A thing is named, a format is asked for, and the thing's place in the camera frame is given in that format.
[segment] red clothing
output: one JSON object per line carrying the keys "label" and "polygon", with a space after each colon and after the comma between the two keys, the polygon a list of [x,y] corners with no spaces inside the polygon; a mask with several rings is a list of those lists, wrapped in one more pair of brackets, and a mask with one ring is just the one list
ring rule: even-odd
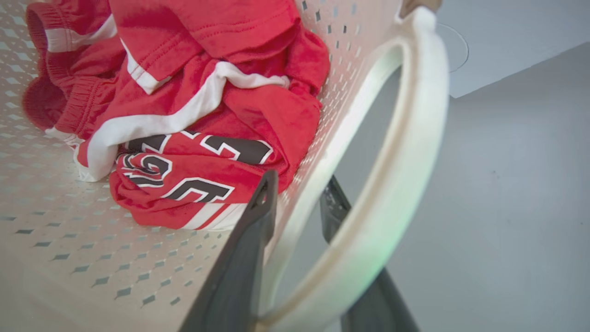
{"label": "red clothing", "polygon": [[40,61],[24,108],[75,148],[83,180],[116,159],[115,201],[172,228],[231,227],[266,170],[291,183],[329,69],[293,2],[92,3],[27,9]]}

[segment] white stripe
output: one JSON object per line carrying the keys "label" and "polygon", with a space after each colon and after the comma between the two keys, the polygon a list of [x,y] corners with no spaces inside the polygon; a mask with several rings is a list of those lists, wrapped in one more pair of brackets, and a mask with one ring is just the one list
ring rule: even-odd
{"label": "white stripe", "polygon": [[127,52],[127,72],[131,75],[131,78],[133,78],[137,85],[139,85],[143,91],[145,91],[145,93],[151,95],[159,87],[170,81],[171,77],[166,77],[161,81],[156,80],[150,73],[142,68],[139,63],[137,63],[135,58],[133,58],[131,55],[129,48],[122,39],[121,44],[123,44],[125,52]]}
{"label": "white stripe", "polygon": [[205,229],[218,231],[233,229],[235,224],[237,224],[242,217],[242,214],[244,214],[244,211],[246,211],[247,206],[248,204],[246,203],[232,204],[226,210],[228,211],[231,207],[233,207],[229,213],[225,214],[226,211],[224,211],[217,218],[215,218],[212,223],[205,227]]}
{"label": "white stripe", "polygon": [[190,220],[186,223],[186,225],[182,226],[183,229],[197,229],[201,227],[201,225],[209,220],[219,209],[221,209],[225,204],[222,203],[208,203],[203,206],[202,209],[199,210]]}
{"label": "white stripe", "polygon": [[47,29],[47,50],[52,53],[76,51],[84,45],[92,45],[100,40],[105,40],[117,35],[117,25],[111,14],[103,25],[94,33],[80,35],[71,29]]}
{"label": "white stripe", "polygon": [[268,147],[268,152],[266,152],[266,154],[264,155],[264,157],[262,157],[262,160],[260,161],[260,165],[264,165],[264,163],[270,157],[270,155],[273,154],[274,150],[273,150],[273,147],[270,146],[270,144],[268,144],[264,141],[261,141],[261,140],[258,140],[258,141]]}
{"label": "white stripe", "polygon": [[45,134],[47,134],[53,138],[57,138],[69,146],[80,145],[80,144],[82,144],[82,142],[84,142],[84,140],[79,138],[78,136],[76,136],[76,134],[68,134],[66,132],[61,132],[61,131],[55,129],[55,127],[50,128],[50,129],[46,129]]}
{"label": "white stripe", "polygon": [[285,76],[269,78],[260,74],[246,75],[229,62],[219,62],[215,65],[213,73],[207,77],[205,84],[176,113],[119,116],[105,121],[88,142],[88,168],[80,168],[81,179],[96,182],[108,175],[119,144],[137,138],[180,132],[211,113],[221,103],[227,80],[240,89],[253,89],[270,84],[285,88],[289,86],[289,79]]}

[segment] black plastic piece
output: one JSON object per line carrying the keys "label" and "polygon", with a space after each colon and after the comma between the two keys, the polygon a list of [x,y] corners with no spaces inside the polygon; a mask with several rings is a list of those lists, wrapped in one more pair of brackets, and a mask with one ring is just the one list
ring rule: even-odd
{"label": "black plastic piece", "polygon": [[180,332],[254,331],[264,247],[274,233],[277,186],[277,172],[266,172]]}
{"label": "black plastic piece", "polygon": [[[332,240],[351,208],[336,177],[332,177],[320,198],[322,232],[327,242]],[[340,322],[343,332],[418,331],[386,269],[381,271]]]}

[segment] printed number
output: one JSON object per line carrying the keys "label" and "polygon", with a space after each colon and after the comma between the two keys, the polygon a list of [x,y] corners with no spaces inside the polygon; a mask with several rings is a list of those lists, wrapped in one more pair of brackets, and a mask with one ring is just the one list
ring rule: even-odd
{"label": "printed number", "polygon": [[[172,161],[158,155],[147,155],[141,159],[139,168],[131,163],[131,159],[136,156],[137,154],[127,154],[123,157],[123,170],[137,171],[141,174],[124,172],[123,175],[138,187],[163,187],[164,178],[172,171]],[[200,197],[195,202],[208,203],[225,200],[234,189],[235,187],[230,185],[204,178],[185,178],[162,198],[179,201],[191,193],[196,193]]]}
{"label": "printed number", "polygon": [[125,144],[125,148],[132,152],[154,152],[163,154],[166,143],[172,135],[154,135],[138,138]]}
{"label": "printed number", "polygon": [[264,141],[251,139],[227,138],[207,135],[201,146],[205,149],[221,155],[223,150],[234,154],[231,160],[241,161],[250,165],[261,165],[273,153],[273,149]]}
{"label": "printed number", "polygon": [[195,202],[208,203],[225,200],[234,187],[204,178],[186,178],[176,185],[170,192],[162,196],[171,200],[182,200],[191,193],[201,195]]}
{"label": "printed number", "polygon": [[[190,139],[195,139],[199,132],[181,131],[180,134]],[[164,154],[164,148],[172,135],[154,135],[138,138],[127,142],[125,148],[131,152],[152,152]],[[201,146],[205,149],[221,155],[226,150],[234,154],[231,160],[236,160],[250,165],[261,165],[266,162],[273,153],[272,147],[264,141],[252,139],[239,139],[221,136],[207,135],[201,140]]]}
{"label": "printed number", "polygon": [[130,159],[137,154],[127,154],[123,157],[123,169],[140,171],[143,174],[124,172],[123,175],[138,187],[159,188],[164,186],[164,178],[172,171],[172,161],[157,155],[147,155],[140,161],[141,168],[133,166]]}

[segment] white plastic laundry basket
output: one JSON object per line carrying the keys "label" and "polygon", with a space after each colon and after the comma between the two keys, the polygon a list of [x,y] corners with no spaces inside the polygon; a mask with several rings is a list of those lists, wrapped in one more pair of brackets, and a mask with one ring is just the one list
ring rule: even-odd
{"label": "white plastic laundry basket", "polygon": [[[332,68],[316,139],[280,195],[265,252],[261,330],[313,331],[363,293],[412,218],[447,109],[447,58],[428,9],[439,1],[296,2],[325,40]],[[138,226],[113,202],[108,182],[77,180],[69,147],[21,113],[36,74],[24,9],[17,0],[0,4],[0,330],[175,331],[229,233]],[[313,205],[402,63],[394,117],[357,205],[294,294],[273,303]]]}

